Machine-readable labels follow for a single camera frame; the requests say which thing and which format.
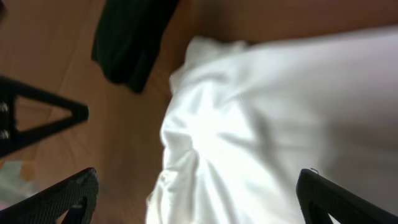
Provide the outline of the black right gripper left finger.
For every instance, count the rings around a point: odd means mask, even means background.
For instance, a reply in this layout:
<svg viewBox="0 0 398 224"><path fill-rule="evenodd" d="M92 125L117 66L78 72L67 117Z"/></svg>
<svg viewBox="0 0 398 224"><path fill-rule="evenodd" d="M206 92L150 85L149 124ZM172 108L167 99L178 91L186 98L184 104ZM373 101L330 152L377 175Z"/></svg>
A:
<svg viewBox="0 0 398 224"><path fill-rule="evenodd" d="M1 210L1 223L89 224L99 192L96 170L86 168L73 176Z"/></svg>

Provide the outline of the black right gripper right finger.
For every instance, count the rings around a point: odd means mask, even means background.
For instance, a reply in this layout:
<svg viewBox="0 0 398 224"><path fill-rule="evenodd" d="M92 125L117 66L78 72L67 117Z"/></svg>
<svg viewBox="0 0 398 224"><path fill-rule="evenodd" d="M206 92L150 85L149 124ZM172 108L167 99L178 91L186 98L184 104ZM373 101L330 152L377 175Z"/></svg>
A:
<svg viewBox="0 0 398 224"><path fill-rule="evenodd" d="M309 169L302 169L296 194L306 224L395 224L397 216L352 194Z"/></svg>

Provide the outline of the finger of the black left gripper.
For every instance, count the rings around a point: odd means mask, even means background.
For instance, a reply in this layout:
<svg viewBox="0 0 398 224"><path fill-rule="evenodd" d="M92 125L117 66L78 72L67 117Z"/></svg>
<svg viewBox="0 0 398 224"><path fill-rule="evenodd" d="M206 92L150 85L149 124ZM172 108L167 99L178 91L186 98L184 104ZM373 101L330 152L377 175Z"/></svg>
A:
<svg viewBox="0 0 398 224"><path fill-rule="evenodd" d="M72 115L49 124L20 131L16 127L15 104L19 96L58 106L70 111ZM7 77L1 77L1 157L8 156L24 147L82 123L88 120L89 115L89 108L86 105Z"/></svg>

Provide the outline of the white printed t-shirt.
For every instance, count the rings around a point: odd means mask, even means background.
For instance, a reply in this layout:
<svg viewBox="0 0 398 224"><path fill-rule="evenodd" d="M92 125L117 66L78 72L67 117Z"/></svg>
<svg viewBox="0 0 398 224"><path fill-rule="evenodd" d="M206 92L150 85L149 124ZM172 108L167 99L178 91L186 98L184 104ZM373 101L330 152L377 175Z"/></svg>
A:
<svg viewBox="0 0 398 224"><path fill-rule="evenodd" d="M170 88L147 223L303 223L302 169L397 213L396 26L196 37Z"/></svg>

